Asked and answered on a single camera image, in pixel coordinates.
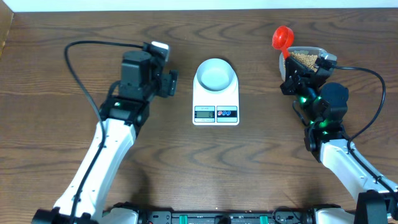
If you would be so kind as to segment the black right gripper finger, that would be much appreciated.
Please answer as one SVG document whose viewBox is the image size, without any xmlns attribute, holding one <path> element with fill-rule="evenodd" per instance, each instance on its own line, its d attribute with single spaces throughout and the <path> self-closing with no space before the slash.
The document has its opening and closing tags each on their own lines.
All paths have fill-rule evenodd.
<svg viewBox="0 0 398 224">
<path fill-rule="evenodd" d="M 297 74 L 302 73 L 302 72 L 310 73 L 310 74 L 315 73 L 313 70 L 309 69 L 308 67 L 306 67 L 305 65 L 300 63 L 297 59 L 296 59 L 296 61 L 297 61 L 297 65 L 298 65 L 298 69 L 297 69 L 298 73 Z"/>
<path fill-rule="evenodd" d="M 296 59 L 293 56 L 289 56 L 285 59 L 285 81 L 281 84 L 281 90 L 296 90 L 298 80 L 298 65 Z"/>
</svg>

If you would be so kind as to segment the red measuring scoop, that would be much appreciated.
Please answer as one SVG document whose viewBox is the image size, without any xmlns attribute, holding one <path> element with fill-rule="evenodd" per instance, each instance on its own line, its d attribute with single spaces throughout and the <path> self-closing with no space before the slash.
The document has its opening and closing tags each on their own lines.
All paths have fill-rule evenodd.
<svg viewBox="0 0 398 224">
<path fill-rule="evenodd" d="M 290 56 L 288 48 L 292 46 L 294 41 L 294 32 L 287 26 L 280 26 L 274 32 L 272 37 L 272 46 L 276 50 L 280 50 L 284 59 Z"/>
</svg>

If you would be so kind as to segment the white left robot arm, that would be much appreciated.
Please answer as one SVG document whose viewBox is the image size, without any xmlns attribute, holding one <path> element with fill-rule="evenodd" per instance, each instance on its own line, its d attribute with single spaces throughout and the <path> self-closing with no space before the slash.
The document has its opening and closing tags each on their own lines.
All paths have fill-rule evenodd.
<svg viewBox="0 0 398 224">
<path fill-rule="evenodd" d="M 162 71 L 168 57 L 159 47 L 124 53 L 121 78 L 99 109 L 93 141 L 76 175 L 53 209 L 38 209 L 32 223 L 101 223 L 108 192 L 149 117 L 150 102 L 175 94 L 178 71 Z"/>
</svg>

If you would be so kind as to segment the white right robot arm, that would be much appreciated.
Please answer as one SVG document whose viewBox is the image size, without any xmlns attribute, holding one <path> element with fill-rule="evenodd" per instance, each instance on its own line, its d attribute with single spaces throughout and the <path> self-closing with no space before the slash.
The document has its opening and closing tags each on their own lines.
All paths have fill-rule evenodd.
<svg viewBox="0 0 398 224">
<path fill-rule="evenodd" d="M 334 173 L 356 202 L 355 213 L 337 205 L 319 205 L 302 217 L 302 223 L 387 223 L 397 219 L 397 184 L 382 175 L 354 145 L 343 117 L 349 90 L 327 82 L 336 61 L 319 56 L 312 70 L 285 52 L 285 77 L 280 89 L 294 95 L 304 124 L 307 151 Z"/>
</svg>

